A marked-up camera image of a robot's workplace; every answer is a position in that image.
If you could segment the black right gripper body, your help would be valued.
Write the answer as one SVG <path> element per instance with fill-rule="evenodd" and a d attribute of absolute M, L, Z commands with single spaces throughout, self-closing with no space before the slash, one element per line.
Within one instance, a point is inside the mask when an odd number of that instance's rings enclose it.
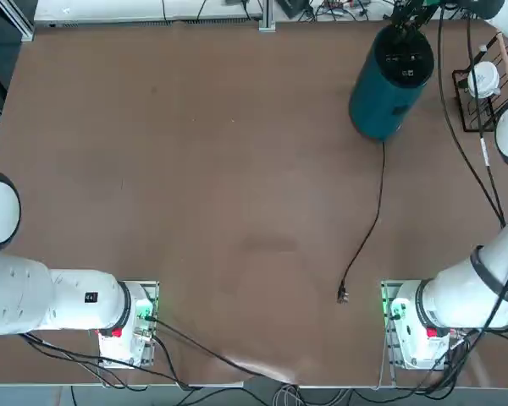
<path fill-rule="evenodd" d="M 432 17 L 432 1 L 395 0 L 396 21 L 429 21 Z"/>

